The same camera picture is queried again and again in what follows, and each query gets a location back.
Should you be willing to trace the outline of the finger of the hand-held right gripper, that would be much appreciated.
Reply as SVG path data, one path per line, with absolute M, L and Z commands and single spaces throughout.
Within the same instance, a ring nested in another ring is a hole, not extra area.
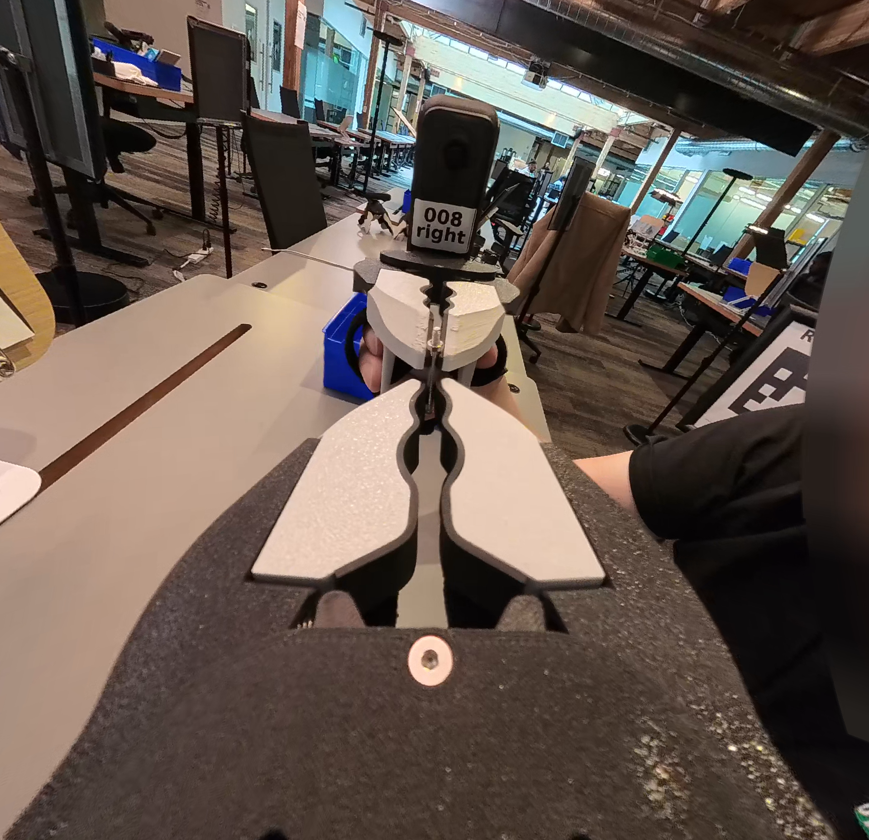
M 445 291 L 440 371 L 471 385 L 477 360 L 501 334 L 504 306 L 493 281 L 449 281 Z
M 368 292 L 367 319 L 383 345 L 382 382 L 392 384 L 397 359 L 411 370 L 423 370 L 429 360 L 432 314 L 425 278 L 397 269 L 381 269 Z

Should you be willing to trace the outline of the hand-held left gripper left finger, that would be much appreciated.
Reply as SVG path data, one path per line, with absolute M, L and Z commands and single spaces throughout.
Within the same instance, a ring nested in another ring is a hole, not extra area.
M 422 382 L 364 403 L 318 441 L 251 568 L 257 582 L 341 590 L 393 627 L 417 562 Z

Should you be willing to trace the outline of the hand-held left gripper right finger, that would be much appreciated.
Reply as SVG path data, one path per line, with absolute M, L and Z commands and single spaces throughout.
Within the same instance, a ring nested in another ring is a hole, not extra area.
M 552 595 L 596 590 L 606 571 L 537 434 L 451 378 L 440 410 L 440 568 L 450 628 L 494 629 L 516 598 L 552 617 Z

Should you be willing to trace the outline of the thin metal screw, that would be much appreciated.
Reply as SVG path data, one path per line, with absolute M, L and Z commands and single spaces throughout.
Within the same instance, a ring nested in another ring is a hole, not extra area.
M 434 407 L 434 387 L 435 382 L 440 375 L 440 367 L 442 363 L 442 324 L 443 316 L 440 309 L 431 308 L 429 334 L 427 339 L 427 355 L 425 362 L 425 409 L 424 417 L 427 420 L 432 419 L 435 413 Z

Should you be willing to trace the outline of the blue plastic bin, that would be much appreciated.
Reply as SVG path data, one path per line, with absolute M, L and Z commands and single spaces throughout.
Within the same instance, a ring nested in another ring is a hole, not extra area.
M 322 329 L 323 387 L 361 401 L 375 396 L 364 382 L 358 364 L 366 309 L 367 295 L 354 293 Z

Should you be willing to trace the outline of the person's right forearm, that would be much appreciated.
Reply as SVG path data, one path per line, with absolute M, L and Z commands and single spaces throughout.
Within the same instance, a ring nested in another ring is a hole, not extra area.
M 633 454 L 633 451 L 624 451 L 607 456 L 583 457 L 575 459 L 573 463 L 616 504 L 638 517 L 629 472 Z

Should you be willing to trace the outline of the wooden top office desk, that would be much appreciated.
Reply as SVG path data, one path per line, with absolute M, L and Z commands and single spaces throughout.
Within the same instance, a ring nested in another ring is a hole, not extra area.
M 162 219 L 165 215 L 178 217 L 184 221 L 208 228 L 220 228 L 223 235 L 230 237 L 235 228 L 229 223 L 229 136 L 232 131 L 243 128 L 240 121 L 221 121 L 199 116 L 194 96 L 185 91 L 171 91 L 158 86 L 142 85 L 105 74 L 94 74 L 94 80 L 102 93 L 103 113 L 109 116 L 113 111 L 126 112 L 122 100 L 129 99 L 134 108 L 134 116 L 143 121 L 160 123 L 176 122 L 183 126 L 186 143 L 187 173 L 190 195 L 190 211 L 182 211 L 167 204 L 138 197 L 118 186 L 114 193 L 122 200 L 144 206 L 150 215 Z M 205 180 L 202 161 L 201 134 L 205 127 L 215 130 L 218 149 L 218 203 L 219 217 L 209 218 L 206 208 Z

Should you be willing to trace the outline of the person's right hand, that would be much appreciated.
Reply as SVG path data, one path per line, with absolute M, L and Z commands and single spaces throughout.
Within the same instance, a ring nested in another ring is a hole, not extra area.
M 366 387 L 375 395 L 382 389 L 382 367 L 385 356 L 383 342 L 375 335 L 369 324 L 364 325 L 363 338 L 357 358 L 360 377 Z M 507 347 L 503 336 L 475 365 L 471 389 L 480 397 L 500 407 L 533 432 L 540 442 L 544 437 L 534 430 L 533 425 L 523 416 L 516 394 L 506 380 Z

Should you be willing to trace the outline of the beige coat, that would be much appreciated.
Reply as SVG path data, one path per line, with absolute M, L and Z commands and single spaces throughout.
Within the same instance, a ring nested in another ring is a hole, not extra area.
M 599 335 L 630 218 L 628 208 L 586 193 L 542 278 L 530 314 L 558 315 L 561 332 Z

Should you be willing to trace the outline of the black floor lamp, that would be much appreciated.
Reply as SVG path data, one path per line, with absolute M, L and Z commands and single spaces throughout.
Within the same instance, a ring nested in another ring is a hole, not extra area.
M 375 111 L 373 117 L 371 117 L 370 121 L 370 139 L 368 144 L 368 172 L 365 175 L 363 189 L 364 192 L 368 192 L 368 183 L 371 177 L 375 174 L 380 174 L 383 151 L 377 151 L 378 143 L 382 143 L 382 140 L 378 139 L 378 129 L 379 129 L 379 117 L 380 117 L 380 109 L 382 107 L 382 95 L 383 95 L 383 87 L 386 78 L 386 67 L 387 67 L 387 56 L 390 48 L 397 48 L 401 40 L 394 35 L 386 32 L 385 30 L 375 30 L 374 38 L 382 43 L 382 60 L 381 60 L 381 68 L 379 71 L 379 76 L 377 79 L 376 85 L 376 93 L 375 93 Z

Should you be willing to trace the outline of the person's black shirt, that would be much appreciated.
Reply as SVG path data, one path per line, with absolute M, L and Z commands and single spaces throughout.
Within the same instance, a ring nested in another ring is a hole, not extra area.
M 730 650 L 768 737 L 839 838 L 860 838 L 867 743 L 845 730 L 802 505 L 802 403 L 750 411 L 630 456 L 640 519 Z

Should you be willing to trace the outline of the white power strip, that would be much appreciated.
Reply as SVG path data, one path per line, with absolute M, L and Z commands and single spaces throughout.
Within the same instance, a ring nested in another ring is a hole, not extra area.
M 186 281 L 186 273 L 190 271 L 190 268 L 196 269 L 201 262 L 208 259 L 213 253 L 213 247 L 211 245 L 207 245 L 205 247 L 201 247 L 199 250 L 190 253 L 187 256 L 184 256 L 180 259 L 180 262 L 173 267 L 171 270 L 173 278 L 183 283 Z

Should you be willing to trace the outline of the small black monitor on stand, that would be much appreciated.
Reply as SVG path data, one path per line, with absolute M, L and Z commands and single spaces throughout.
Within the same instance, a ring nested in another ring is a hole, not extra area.
M 233 276 L 229 221 L 230 133 L 244 126 L 249 114 L 249 46 L 241 31 L 189 15 L 186 19 L 191 83 L 198 123 L 215 130 L 218 199 L 224 266 Z

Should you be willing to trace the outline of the blue storage crate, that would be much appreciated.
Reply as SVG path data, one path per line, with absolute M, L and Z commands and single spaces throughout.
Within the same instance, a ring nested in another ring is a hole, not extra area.
M 181 90 L 181 68 L 175 64 L 163 63 L 156 55 L 151 57 L 150 51 L 146 55 L 141 55 L 99 37 L 92 37 L 91 43 L 95 50 L 103 52 L 105 56 L 111 56 L 110 60 L 113 63 L 135 66 L 143 77 L 156 83 L 157 86 L 169 91 Z

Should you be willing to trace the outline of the black white marker sign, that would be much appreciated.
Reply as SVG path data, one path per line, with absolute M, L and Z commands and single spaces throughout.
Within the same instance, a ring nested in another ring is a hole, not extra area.
M 803 403 L 813 334 L 813 327 L 791 321 L 688 426 Z

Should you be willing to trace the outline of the black swivel office chair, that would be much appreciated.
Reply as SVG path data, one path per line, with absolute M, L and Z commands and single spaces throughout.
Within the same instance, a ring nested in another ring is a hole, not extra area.
M 150 152 L 157 144 L 157 139 L 145 129 L 125 121 L 103 116 L 101 117 L 101 126 L 106 160 L 114 173 L 125 172 L 123 155 Z M 107 208 L 109 202 L 119 205 L 125 211 L 145 222 L 148 235 L 156 235 L 156 229 L 146 215 L 134 208 L 128 199 L 113 192 L 112 189 L 108 195 L 98 194 L 101 201 L 105 201 L 103 206 Z

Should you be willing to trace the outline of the wooden poster board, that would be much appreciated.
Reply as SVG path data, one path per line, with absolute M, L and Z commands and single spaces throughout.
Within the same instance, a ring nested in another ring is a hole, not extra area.
M 5 228 L 1 228 L 1 291 L 35 332 L 28 342 L 1 350 L 2 378 L 33 365 L 45 354 L 56 334 L 56 317 L 49 297 Z

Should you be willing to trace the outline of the large black monitor on stand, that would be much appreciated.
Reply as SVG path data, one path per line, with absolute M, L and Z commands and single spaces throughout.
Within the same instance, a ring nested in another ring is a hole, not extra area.
M 38 276 L 62 323 L 76 327 L 129 304 L 127 287 L 76 268 L 49 165 L 60 168 L 78 232 L 93 217 L 89 188 L 107 172 L 103 127 L 81 0 L 2 0 L 2 98 L 22 145 L 55 262 Z

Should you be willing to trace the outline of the white plastic base plate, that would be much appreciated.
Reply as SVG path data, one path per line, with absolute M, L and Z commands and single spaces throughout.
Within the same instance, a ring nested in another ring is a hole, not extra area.
M 35 498 L 41 485 L 42 479 L 37 471 L 1 461 L 1 523 Z

